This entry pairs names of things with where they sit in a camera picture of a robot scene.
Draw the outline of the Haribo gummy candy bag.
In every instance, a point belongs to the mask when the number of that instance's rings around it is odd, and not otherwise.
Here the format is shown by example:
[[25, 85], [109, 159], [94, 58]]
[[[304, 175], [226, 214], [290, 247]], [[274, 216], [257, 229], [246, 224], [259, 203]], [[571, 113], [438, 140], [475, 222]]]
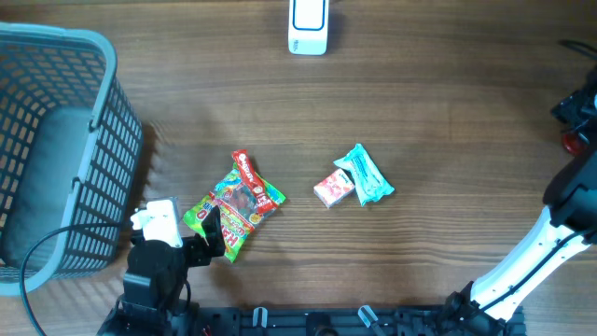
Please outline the Haribo gummy candy bag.
[[257, 211], [257, 199], [243, 182], [236, 163], [212, 191], [186, 211], [183, 220], [190, 229], [205, 238], [201, 224], [215, 207], [220, 211], [220, 226], [226, 246], [224, 256], [231, 263], [239, 256], [248, 236], [274, 213], [274, 210], [264, 214]]

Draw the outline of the red Nescafe coffee stick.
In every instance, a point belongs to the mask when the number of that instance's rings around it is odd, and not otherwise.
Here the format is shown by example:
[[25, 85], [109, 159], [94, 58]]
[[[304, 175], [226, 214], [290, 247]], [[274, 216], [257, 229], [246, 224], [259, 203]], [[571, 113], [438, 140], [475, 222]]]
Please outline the red Nescafe coffee stick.
[[257, 211], [268, 213], [277, 208], [277, 204], [267, 194], [263, 180], [257, 175], [245, 149], [233, 151], [231, 154], [238, 166], [242, 180], [257, 200]]

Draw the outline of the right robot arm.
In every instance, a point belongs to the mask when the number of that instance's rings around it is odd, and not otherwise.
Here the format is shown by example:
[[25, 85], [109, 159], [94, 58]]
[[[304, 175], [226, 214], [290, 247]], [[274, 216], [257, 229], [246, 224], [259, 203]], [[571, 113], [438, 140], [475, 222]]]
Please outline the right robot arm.
[[574, 255], [596, 244], [596, 72], [552, 108], [585, 147], [549, 183], [535, 225], [491, 271], [452, 293], [439, 335], [505, 335], [521, 302]]

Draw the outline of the grey plastic shopping basket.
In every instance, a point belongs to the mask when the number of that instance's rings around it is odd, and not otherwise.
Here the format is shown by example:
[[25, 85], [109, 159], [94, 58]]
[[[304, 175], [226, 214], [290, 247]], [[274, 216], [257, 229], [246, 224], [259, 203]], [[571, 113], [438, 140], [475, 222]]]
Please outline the grey plastic shopping basket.
[[143, 131], [118, 57], [88, 30], [1, 26], [1, 293], [115, 257]]

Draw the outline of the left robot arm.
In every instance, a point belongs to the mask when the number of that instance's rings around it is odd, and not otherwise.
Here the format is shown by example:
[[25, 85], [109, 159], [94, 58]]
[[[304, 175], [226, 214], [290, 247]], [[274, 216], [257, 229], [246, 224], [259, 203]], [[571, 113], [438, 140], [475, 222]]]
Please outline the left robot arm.
[[226, 246], [220, 224], [220, 209], [210, 210], [201, 224], [204, 235], [185, 237], [180, 247], [158, 240], [138, 242], [127, 257], [124, 293], [97, 333], [109, 336], [209, 335], [198, 327], [199, 305], [182, 300], [191, 294], [188, 270], [208, 266], [222, 257]]

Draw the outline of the green lidded jar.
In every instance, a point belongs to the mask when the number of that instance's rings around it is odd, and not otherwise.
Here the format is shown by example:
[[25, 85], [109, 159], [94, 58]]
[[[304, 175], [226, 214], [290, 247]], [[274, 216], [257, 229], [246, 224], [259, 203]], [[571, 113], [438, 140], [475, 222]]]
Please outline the green lidded jar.
[[562, 146], [573, 156], [581, 154], [588, 147], [577, 133], [564, 133]]

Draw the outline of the teal tissue packet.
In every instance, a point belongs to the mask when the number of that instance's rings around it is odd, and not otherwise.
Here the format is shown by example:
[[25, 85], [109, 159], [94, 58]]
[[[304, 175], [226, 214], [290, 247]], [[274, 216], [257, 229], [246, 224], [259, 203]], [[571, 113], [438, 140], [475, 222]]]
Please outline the teal tissue packet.
[[357, 143], [344, 157], [333, 163], [350, 172], [357, 198], [364, 207], [369, 202], [378, 202], [382, 197], [392, 194], [395, 188], [385, 179], [364, 146]]

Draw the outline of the white barcode scanner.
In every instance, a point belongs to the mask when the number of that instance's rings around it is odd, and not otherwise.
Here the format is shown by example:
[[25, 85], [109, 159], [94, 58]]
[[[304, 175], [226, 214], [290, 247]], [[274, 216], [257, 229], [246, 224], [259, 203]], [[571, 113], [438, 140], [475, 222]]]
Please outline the white barcode scanner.
[[328, 39], [329, 0], [290, 0], [288, 50], [295, 55], [321, 56]]

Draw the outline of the black mounting rail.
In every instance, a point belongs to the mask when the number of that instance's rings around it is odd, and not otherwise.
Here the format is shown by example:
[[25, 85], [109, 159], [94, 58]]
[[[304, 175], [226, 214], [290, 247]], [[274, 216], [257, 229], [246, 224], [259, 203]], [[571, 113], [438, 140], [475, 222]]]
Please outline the black mounting rail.
[[471, 335], [464, 320], [437, 323], [439, 305], [396, 309], [201, 308], [200, 336], [250, 335]]

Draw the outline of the small red juice box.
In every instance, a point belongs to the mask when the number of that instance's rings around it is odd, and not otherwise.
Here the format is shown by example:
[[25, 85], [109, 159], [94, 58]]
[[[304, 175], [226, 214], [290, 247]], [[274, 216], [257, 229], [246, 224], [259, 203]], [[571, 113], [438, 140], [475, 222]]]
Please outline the small red juice box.
[[342, 169], [337, 169], [316, 184], [313, 192], [326, 208], [330, 208], [351, 194], [354, 189], [355, 185], [350, 177]]

